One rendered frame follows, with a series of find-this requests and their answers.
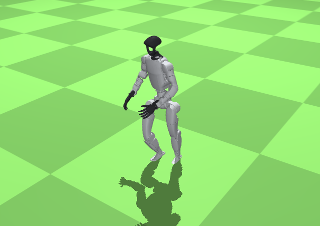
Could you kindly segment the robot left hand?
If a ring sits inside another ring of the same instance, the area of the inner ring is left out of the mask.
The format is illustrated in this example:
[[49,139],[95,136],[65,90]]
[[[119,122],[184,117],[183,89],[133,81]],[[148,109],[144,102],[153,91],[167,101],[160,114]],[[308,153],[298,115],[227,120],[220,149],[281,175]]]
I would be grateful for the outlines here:
[[158,109],[158,107],[157,107],[157,105],[156,105],[157,102],[158,102],[158,100],[156,100],[155,102],[153,102],[153,103],[150,104],[150,105],[142,105],[141,107],[146,107],[146,108],[143,109],[143,110],[140,110],[140,111],[138,111],[138,112],[143,112],[143,111],[145,111],[145,112],[143,112],[143,113],[141,113],[141,114],[139,114],[139,115],[143,115],[143,114],[146,113],[145,115],[143,115],[143,116],[141,116],[141,117],[143,117],[143,119],[148,118],[150,115],[153,114],[153,112],[155,111],[155,109]]

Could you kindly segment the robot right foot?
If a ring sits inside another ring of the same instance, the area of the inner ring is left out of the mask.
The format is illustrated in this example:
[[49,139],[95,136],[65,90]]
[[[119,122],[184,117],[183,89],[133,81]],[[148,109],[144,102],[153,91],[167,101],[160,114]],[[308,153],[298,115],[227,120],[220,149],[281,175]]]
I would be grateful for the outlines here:
[[156,161],[156,160],[158,160],[159,158],[161,158],[163,155],[165,155],[165,152],[164,152],[164,151],[163,151],[163,154],[157,153],[154,157],[152,157],[152,158],[150,159],[150,161]]

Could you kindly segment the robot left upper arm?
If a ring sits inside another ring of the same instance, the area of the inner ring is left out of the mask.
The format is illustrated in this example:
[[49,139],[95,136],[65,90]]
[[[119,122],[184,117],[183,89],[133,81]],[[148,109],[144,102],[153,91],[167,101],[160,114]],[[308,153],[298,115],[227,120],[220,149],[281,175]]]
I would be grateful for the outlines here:
[[176,77],[174,74],[174,67],[173,67],[172,63],[170,63],[168,61],[163,61],[163,62],[161,62],[161,67],[162,67],[163,72],[165,72],[168,81],[171,84],[169,86],[168,90],[170,90],[172,88],[172,86],[177,86],[177,88],[178,88]]

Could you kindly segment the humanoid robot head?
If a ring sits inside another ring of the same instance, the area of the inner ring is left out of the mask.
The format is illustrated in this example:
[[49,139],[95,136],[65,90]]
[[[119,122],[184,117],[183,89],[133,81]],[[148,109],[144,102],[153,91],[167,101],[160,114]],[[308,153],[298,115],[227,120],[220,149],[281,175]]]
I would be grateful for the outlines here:
[[[144,44],[146,45],[147,52],[149,55],[151,55],[152,60],[159,59],[159,58],[155,58],[157,56],[159,56],[160,58],[161,57],[163,58],[163,56],[158,51],[156,51],[156,46],[161,44],[161,42],[162,42],[161,39],[157,36],[150,36],[144,41]],[[151,47],[153,50],[150,51],[149,47]]]

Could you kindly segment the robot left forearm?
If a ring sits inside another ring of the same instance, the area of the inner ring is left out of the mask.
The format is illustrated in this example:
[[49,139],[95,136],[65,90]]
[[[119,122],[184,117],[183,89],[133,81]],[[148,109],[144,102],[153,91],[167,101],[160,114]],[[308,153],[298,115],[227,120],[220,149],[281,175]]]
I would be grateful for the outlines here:
[[172,86],[172,88],[169,91],[166,91],[165,94],[162,95],[162,97],[159,97],[158,102],[156,103],[157,107],[160,107],[161,105],[165,104],[166,101],[171,99],[177,91],[177,86]]

